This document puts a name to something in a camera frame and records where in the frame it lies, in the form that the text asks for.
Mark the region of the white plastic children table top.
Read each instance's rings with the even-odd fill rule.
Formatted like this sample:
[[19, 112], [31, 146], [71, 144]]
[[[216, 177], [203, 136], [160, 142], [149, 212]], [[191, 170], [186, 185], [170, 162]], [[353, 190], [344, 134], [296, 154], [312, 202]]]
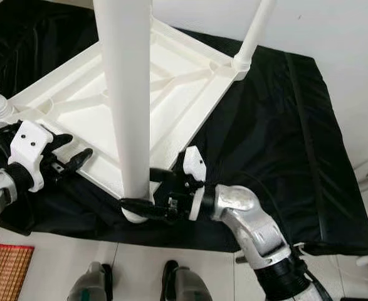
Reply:
[[[247, 72], [232, 68], [233, 57], [153, 20], [149, 75], [150, 168], [184, 172], [184, 151], [192, 146], [192, 138], [229, 86], [246, 77]], [[14, 106], [14, 114], [0, 120], [6, 150], [3, 167], [11, 155], [9, 146], [21, 121], [30, 120], [41, 124], [52, 135], [73, 136], [71, 143], [55, 150], [62, 161], [67, 162], [83, 149], [93, 149], [91, 159], [76, 173], [117, 201], [127, 198], [99, 43], [9, 98], [9, 102]], [[159, 189], [160, 183], [151, 182], [150, 193], [144, 200], [166, 203], [167, 197], [161, 196]], [[121, 210], [133, 223], [147, 220]]]

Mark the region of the grey right robot foot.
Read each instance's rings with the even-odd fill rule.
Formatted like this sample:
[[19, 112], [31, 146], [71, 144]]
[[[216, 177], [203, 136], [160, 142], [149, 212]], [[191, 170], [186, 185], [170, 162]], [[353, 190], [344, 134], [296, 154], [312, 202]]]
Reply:
[[198, 273], [170, 259], [164, 265], [160, 301], [213, 301]]

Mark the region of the grey robot foot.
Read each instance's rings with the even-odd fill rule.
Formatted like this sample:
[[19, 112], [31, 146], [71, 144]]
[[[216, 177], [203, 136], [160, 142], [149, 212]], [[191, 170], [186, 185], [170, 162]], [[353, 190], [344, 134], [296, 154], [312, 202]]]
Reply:
[[66, 301], [113, 301], [112, 265], [93, 261], [75, 281]]
[[170, 259], [164, 265], [160, 301], [213, 301], [198, 273]]

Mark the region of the grey left robot foot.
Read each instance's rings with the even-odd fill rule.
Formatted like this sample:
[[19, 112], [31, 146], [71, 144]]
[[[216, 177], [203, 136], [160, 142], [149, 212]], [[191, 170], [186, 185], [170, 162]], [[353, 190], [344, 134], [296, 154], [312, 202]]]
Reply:
[[112, 265], [93, 261], [75, 281], [66, 301], [113, 301]]

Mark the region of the red woven mat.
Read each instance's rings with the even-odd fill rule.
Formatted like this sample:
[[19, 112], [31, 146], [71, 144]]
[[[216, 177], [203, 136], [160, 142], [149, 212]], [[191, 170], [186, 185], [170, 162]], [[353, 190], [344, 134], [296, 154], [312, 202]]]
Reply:
[[34, 247], [0, 244], [0, 301], [18, 301]]

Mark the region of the black table cloth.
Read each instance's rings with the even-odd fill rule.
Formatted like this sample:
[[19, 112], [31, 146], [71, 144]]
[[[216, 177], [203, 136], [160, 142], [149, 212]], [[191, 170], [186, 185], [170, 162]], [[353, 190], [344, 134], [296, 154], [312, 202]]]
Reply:
[[[0, 94], [14, 97], [98, 39], [92, 9], [46, 0], [0, 2]], [[260, 48], [192, 144], [208, 180], [260, 198], [287, 242], [310, 255], [368, 255], [368, 217], [322, 73], [312, 57]], [[233, 253], [215, 221], [129, 223], [115, 199], [75, 175], [26, 193], [0, 215], [20, 233]]]

